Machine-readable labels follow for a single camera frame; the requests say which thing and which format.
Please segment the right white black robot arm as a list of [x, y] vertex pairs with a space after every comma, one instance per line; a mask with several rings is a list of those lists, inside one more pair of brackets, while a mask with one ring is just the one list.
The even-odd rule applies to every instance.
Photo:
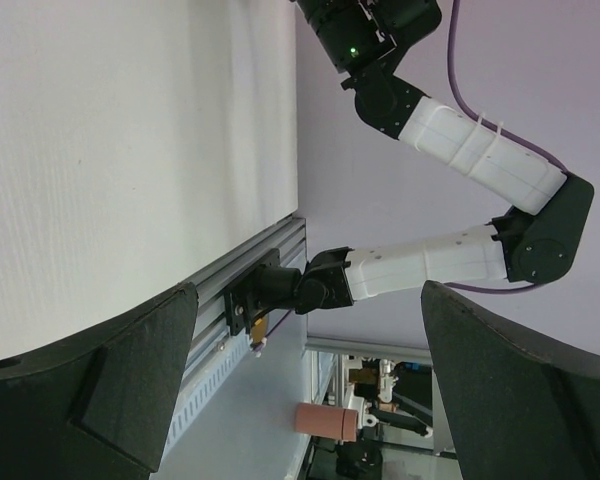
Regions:
[[[296, 9], [299, 214], [307, 219], [310, 255], [324, 249], [384, 246], [455, 232], [487, 222], [508, 205], [474, 182], [414, 149], [372, 131], [354, 113], [352, 94], [339, 86], [315, 34]], [[444, 32], [409, 54], [402, 75], [447, 102]], [[529, 324], [571, 318], [577, 298], [566, 280], [529, 293], [482, 295], [458, 291], [500, 315]], [[317, 311], [312, 322], [364, 323], [373, 315], [420, 316], [420, 288], [384, 294], [354, 307]]]

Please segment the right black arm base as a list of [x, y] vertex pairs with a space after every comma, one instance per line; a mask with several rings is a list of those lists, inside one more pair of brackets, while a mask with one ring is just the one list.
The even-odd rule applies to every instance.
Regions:
[[280, 250], [267, 250], [243, 269], [223, 291], [225, 319], [232, 336], [249, 334], [273, 310], [293, 310], [302, 273], [281, 265]]

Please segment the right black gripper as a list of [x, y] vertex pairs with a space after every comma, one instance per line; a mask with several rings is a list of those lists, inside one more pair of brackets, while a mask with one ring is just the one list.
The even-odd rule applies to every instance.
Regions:
[[435, 1], [298, 1], [331, 64], [350, 75], [374, 61], [394, 69], [441, 23]]

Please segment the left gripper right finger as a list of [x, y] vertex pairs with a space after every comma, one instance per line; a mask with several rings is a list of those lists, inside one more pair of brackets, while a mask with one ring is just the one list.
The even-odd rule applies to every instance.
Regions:
[[600, 355], [428, 281], [421, 311], [466, 479], [600, 479]]

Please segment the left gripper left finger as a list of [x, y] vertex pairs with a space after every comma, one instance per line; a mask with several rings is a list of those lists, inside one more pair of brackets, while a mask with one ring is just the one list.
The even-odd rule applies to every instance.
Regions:
[[0, 360], [0, 479], [147, 479], [158, 471], [198, 313], [182, 283]]

